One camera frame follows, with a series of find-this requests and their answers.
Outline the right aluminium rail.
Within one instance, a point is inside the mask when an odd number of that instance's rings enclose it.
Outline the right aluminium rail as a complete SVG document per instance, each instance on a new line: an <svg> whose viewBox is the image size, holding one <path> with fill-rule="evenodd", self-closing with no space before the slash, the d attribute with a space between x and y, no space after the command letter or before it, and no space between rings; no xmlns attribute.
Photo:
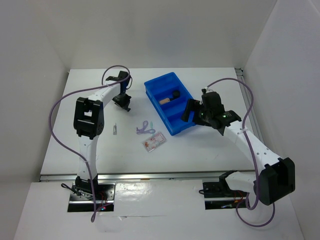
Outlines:
<svg viewBox="0 0 320 240"><path fill-rule="evenodd" d="M236 77L239 81L245 83L245 78L244 78L244 72L242 68L235 68L235 74ZM248 89L243 85L243 84L239 84L240 89L241 89L241 93L242 93L242 97L245 103L245 106L247 109L249 109L250 104L251 104L251 95L248 91ZM249 127L251 126L251 131L253 132L253 134L259 139L259 140L263 140L263 138L261 137L261 131L260 131L260 127L258 125L257 122L257 118L256 118L256 114L255 114L255 110L252 107L251 111L248 115L248 120L246 120L246 126Z"/></svg>

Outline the front aluminium rail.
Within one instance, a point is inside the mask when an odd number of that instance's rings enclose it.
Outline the front aluminium rail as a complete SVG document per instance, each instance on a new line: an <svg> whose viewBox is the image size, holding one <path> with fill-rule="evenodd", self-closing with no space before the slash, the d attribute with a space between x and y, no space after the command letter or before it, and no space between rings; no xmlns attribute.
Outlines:
<svg viewBox="0 0 320 240"><path fill-rule="evenodd" d="M103 181L150 181L150 180L191 180L191 179L215 179L227 173L223 171L190 171L190 172L152 172L152 173L110 173L99 174L97 179ZM42 174L40 182L74 181L75 174Z"/></svg>

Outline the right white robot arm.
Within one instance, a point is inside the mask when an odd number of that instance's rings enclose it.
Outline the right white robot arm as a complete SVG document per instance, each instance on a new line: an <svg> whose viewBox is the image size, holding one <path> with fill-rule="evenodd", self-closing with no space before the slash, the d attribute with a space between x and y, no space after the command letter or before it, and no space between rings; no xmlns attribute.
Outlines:
<svg viewBox="0 0 320 240"><path fill-rule="evenodd" d="M233 110L226 111L217 92L205 92L201 100L189 99L181 119L211 127L228 138L253 163L255 173L230 170L219 177L218 190L223 196L234 191L255 193L269 206L295 190L295 164L269 150L243 123Z"/></svg>

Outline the beige foundation bottle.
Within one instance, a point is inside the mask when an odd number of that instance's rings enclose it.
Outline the beige foundation bottle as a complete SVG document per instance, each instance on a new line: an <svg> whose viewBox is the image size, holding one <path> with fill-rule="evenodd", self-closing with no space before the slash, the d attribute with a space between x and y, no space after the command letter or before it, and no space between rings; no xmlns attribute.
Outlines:
<svg viewBox="0 0 320 240"><path fill-rule="evenodd" d="M169 103L169 102L171 102L173 100L174 100L173 98L164 98L164 99L159 101L159 104L160 105L164 105L164 104L167 104L167 103Z"/></svg>

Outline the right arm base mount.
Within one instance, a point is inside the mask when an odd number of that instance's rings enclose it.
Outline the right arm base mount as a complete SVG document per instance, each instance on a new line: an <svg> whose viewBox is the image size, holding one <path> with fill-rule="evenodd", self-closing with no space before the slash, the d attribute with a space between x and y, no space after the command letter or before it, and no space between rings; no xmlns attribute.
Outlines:
<svg viewBox="0 0 320 240"><path fill-rule="evenodd" d="M235 209L239 203L239 208L246 207L246 192L228 190L220 182L203 182L198 193L204 197L206 210Z"/></svg>

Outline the blue compartment tray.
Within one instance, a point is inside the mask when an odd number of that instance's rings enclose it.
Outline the blue compartment tray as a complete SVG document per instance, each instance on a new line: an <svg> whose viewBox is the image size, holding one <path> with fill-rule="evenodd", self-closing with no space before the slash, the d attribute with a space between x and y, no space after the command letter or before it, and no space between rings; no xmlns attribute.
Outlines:
<svg viewBox="0 0 320 240"><path fill-rule="evenodd" d="M188 99L192 99L193 97L174 72L148 80L144 83L144 86L147 97L151 101L170 135L177 135L178 133L195 126L195 123L192 122L194 116L193 112L190 113L188 122L181 120ZM160 105L160 100L173 97L173 91L179 91L180 97Z"/></svg>

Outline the clear packet of samples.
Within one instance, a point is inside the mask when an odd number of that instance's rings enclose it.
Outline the clear packet of samples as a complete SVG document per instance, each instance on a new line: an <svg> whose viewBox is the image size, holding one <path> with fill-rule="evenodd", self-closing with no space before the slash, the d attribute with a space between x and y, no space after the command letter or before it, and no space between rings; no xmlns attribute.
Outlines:
<svg viewBox="0 0 320 240"><path fill-rule="evenodd" d="M145 150L150 153L162 144L167 141L165 136L161 132L155 133L153 136L149 137L147 140L142 142L143 147Z"/></svg>

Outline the aluminium rail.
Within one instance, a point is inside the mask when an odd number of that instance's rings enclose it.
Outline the aluminium rail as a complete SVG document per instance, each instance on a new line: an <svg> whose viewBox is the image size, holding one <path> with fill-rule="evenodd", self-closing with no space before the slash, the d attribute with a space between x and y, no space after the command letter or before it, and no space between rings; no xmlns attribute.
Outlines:
<svg viewBox="0 0 320 240"><path fill-rule="evenodd" d="M152 173L110 173L99 174L97 179L103 181L150 181L150 180L191 180L191 179L215 179L227 173L223 171L190 171L190 172L152 172ZM74 181L75 174L42 174L40 182Z"/></svg>
<svg viewBox="0 0 320 240"><path fill-rule="evenodd" d="M239 81L245 83L245 78L244 78L244 72L242 68L235 68L235 74L236 77ZM245 106L247 109L249 109L250 104L251 104L251 95L248 91L248 89L243 85L243 84L239 84L240 89L241 89L241 93L242 93L242 97L245 103ZM257 122L257 118L256 118L256 114L255 114L255 110L252 107L251 111L248 115L248 120L246 120L246 126L249 127L251 126L251 131L253 132L253 134L259 139L259 140L263 140L263 138L261 137L261 131L260 131L260 127L258 125Z"/></svg>

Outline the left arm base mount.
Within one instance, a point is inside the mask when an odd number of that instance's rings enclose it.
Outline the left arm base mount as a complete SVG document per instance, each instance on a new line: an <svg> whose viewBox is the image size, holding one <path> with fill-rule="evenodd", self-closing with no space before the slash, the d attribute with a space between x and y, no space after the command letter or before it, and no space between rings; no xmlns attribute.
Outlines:
<svg viewBox="0 0 320 240"><path fill-rule="evenodd" d="M93 195L83 190L77 190L74 184L65 183L61 187L70 191L68 209L69 213L92 212L94 210ZM96 208L99 212L113 212L116 184L102 184L95 194Z"/></svg>

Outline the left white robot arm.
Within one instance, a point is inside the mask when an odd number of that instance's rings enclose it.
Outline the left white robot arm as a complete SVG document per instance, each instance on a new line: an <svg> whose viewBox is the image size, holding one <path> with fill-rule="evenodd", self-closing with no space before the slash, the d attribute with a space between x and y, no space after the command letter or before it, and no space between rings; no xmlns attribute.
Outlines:
<svg viewBox="0 0 320 240"><path fill-rule="evenodd" d="M98 173L96 168L98 138L105 127L104 107L113 101L118 107L129 112L131 96L126 90L132 79L127 71L120 71L118 76L106 78L106 85L89 97L79 97L75 104L73 127L79 139L80 159L79 171L75 179L75 187L88 200L99 193Z"/></svg>

